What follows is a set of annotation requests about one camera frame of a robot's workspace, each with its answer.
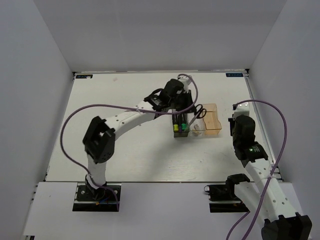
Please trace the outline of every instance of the white panel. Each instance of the white panel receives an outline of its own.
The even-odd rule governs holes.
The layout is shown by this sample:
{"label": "white panel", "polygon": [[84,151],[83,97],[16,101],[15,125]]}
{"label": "white panel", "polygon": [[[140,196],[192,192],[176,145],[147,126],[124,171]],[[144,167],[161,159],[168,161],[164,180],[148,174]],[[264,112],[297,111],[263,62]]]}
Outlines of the white panel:
{"label": "white panel", "polygon": [[286,0],[34,0],[73,71],[245,69]]}
{"label": "white panel", "polygon": [[[288,140],[280,170],[293,183],[300,203],[320,239],[319,91],[320,1],[287,1],[251,72],[255,97],[277,105],[286,117]],[[269,107],[260,107],[277,155],[283,123]]]}
{"label": "white panel", "polygon": [[20,239],[44,179],[72,73],[31,0],[0,3],[0,239]]}
{"label": "white panel", "polygon": [[[223,240],[243,213],[210,213],[206,183],[123,183],[119,212],[72,212],[76,183],[41,182],[25,235],[36,240]],[[301,211],[290,183],[281,188]],[[253,213],[233,231],[246,232]],[[247,240],[261,240],[256,224]]]}
{"label": "white panel", "polygon": [[[216,137],[174,138],[172,117],[161,116],[122,135],[115,143],[115,153],[106,164],[106,179],[111,182],[224,182],[227,176],[245,173],[236,158],[228,118],[232,104],[250,98],[243,77],[225,73],[192,73],[199,88],[198,103],[217,105],[222,130]],[[163,88],[177,73],[94,74],[92,79],[75,79],[68,102],[66,119],[73,111],[90,104],[132,106],[152,91]],[[257,121],[253,106],[250,115]],[[95,107],[75,115],[66,127],[67,152],[88,165],[82,139],[95,116],[107,118],[120,109]],[[259,126],[256,139],[263,144]],[[47,181],[83,182],[85,171],[69,161],[56,142]]]}

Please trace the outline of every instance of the gray wall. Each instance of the gray wall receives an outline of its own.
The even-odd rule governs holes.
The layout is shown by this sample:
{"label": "gray wall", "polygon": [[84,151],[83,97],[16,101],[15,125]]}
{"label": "gray wall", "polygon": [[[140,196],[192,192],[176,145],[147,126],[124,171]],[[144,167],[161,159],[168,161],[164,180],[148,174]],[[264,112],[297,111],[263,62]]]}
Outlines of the gray wall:
{"label": "gray wall", "polygon": [[286,0],[34,0],[73,71],[245,69]]}
{"label": "gray wall", "polygon": [[31,0],[2,0],[0,23],[0,239],[18,240],[48,167],[72,73]]}
{"label": "gray wall", "polygon": [[[289,0],[260,53],[250,77],[257,99],[276,104],[286,117],[288,140],[280,170],[293,183],[302,209],[320,239],[320,1]],[[283,124],[274,110],[260,107],[272,147],[279,153]]]}

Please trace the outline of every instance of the tabletop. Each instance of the tabletop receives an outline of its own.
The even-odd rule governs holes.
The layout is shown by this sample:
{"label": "tabletop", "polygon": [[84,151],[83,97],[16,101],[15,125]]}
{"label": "tabletop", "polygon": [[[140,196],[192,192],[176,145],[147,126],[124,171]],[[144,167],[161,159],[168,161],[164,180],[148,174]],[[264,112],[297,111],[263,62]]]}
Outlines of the tabletop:
{"label": "tabletop", "polygon": [[[170,115],[146,122],[116,141],[114,155],[106,164],[108,182],[224,182],[229,175],[246,173],[235,156],[228,122],[233,113],[232,104],[250,98],[245,78],[217,72],[189,74],[199,89],[197,103],[217,105],[220,133],[215,137],[174,138]],[[96,73],[92,78],[76,78],[64,120],[76,109],[90,104],[134,107],[177,75],[176,72]],[[194,99],[194,86],[189,88]],[[65,129],[66,151],[87,166],[82,139],[91,119],[108,118],[121,112],[123,110],[94,107],[77,113]],[[250,116],[257,122],[252,104]],[[256,140],[267,150],[262,134],[256,124]],[[46,181],[83,182],[85,174],[63,155],[58,136]]]}

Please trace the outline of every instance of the scissors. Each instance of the scissors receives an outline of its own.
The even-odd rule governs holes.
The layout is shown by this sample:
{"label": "scissors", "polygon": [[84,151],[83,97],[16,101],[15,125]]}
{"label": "scissors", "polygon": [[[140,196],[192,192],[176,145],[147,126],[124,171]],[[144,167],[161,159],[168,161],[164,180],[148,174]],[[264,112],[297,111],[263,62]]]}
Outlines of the scissors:
{"label": "scissors", "polygon": [[205,109],[202,104],[198,104],[197,106],[195,106],[195,109],[197,109],[198,107],[200,108],[194,113],[194,117],[188,123],[188,127],[191,126],[191,124],[193,124],[196,119],[203,119],[207,114],[207,109]]}

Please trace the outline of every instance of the purple cable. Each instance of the purple cable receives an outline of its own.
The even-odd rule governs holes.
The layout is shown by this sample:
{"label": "purple cable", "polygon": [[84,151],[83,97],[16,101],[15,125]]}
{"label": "purple cable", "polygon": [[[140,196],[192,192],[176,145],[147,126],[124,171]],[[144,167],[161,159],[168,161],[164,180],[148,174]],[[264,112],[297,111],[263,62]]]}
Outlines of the purple cable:
{"label": "purple cable", "polygon": [[[238,106],[239,104],[243,104],[243,103],[247,103],[247,102],[257,102],[257,103],[263,103],[263,104],[266,104],[266,105],[269,105],[271,107],[273,107],[281,116],[282,118],[282,121],[283,121],[283,126],[284,126],[284,138],[283,138],[283,143],[282,143],[282,147],[281,147],[281,150],[280,150],[280,153],[279,153],[279,156],[277,157],[275,163],[274,163],[274,166],[272,167],[271,171],[270,171],[270,175],[272,176],[272,174],[274,174],[278,164],[279,164],[279,161],[282,157],[282,154],[285,150],[285,146],[286,146],[286,142],[287,142],[287,134],[288,134],[288,127],[287,127],[287,122],[286,122],[286,119],[285,119],[285,116],[283,115],[283,113],[280,111],[279,108],[277,108],[275,105],[267,102],[267,101],[263,101],[263,100],[255,100],[255,99],[249,99],[249,100],[244,100],[244,101],[240,101],[238,103],[236,103],[236,105]],[[267,192],[267,188],[270,184],[270,181],[271,181],[271,177],[268,177],[267,180],[266,180],[266,183],[265,183],[265,186],[262,190],[262,193],[261,193],[261,197],[260,197],[260,201],[259,201],[259,204],[258,204],[258,207],[256,208],[256,211],[255,211],[255,214],[253,216],[253,219],[251,221],[251,224],[248,228],[248,230],[245,232],[243,238],[241,240],[246,240],[247,237],[249,236],[252,228],[254,227],[255,225],[255,222],[258,218],[258,215],[259,215],[259,212],[260,212],[260,209],[262,207],[262,203],[264,201],[264,198],[265,198],[265,195],[266,195],[266,192]],[[231,234],[231,232],[235,229],[235,227],[238,225],[238,223],[240,223],[245,217],[242,217],[240,218],[233,226],[232,228],[230,229],[228,235],[227,235],[227,238],[226,240],[229,239],[229,236]]]}
{"label": "purple cable", "polygon": [[[70,121],[70,119],[74,115],[76,115],[78,112],[80,112],[80,111],[82,111],[84,109],[94,108],[94,107],[106,107],[106,108],[113,108],[113,109],[123,109],[123,110],[130,110],[130,111],[134,111],[134,112],[139,111],[140,113],[152,113],[152,114],[159,114],[159,115],[175,115],[175,114],[184,113],[185,111],[188,111],[189,109],[191,109],[196,104],[196,102],[198,100],[199,92],[198,92],[198,87],[197,87],[195,81],[193,80],[192,76],[184,74],[184,73],[181,73],[181,74],[178,75],[178,77],[181,77],[181,76],[189,78],[190,81],[192,82],[192,84],[194,85],[194,88],[195,88],[195,99],[194,99],[194,102],[189,107],[187,107],[186,109],[183,109],[181,111],[176,111],[176,112],[161,112],[161,111],[151,111],[151,110],[137,109],[137,108],[126,107],[126,106],[109,105],[109,104],[91,104],[91,105],[80,107],[77,110],[75,110],[73,113],[71,113],[67,117],[67,119],[64,121],[64,123],[62,125],[61,132],[60,132],[60,147],[61,147],[61,150],[62,150],[63,154],[71,162],[73,162],[74,164],[77,164],[78,166],[82,167],[89,174],[89,176],[91,176],[91,173],[90,173],[89,169],[86,166],[82,165],[80,162],[74,160],[65,150],[64,143],[63,143],[63,137],[64,137],[65,128],[66,128],[68,122]],[[98,188],[103,188],[105,190],[108,190],[108,191],[112,192],[112,194],[115,197],[115,201],[116,201],[116,209],[117,209],[117,211],[119,211],[119,202],[118,202],[118,198],[117,198],[117,195],[114,192],[114,190],[112,188],[108,187],[108,186],[102,186],[102,185],[99,185],[99,184],[95,183],[95,181],[92,179],[92,177],[91,177],[91,180],[92,180],[92,183],[95,186],[97,186]]]}

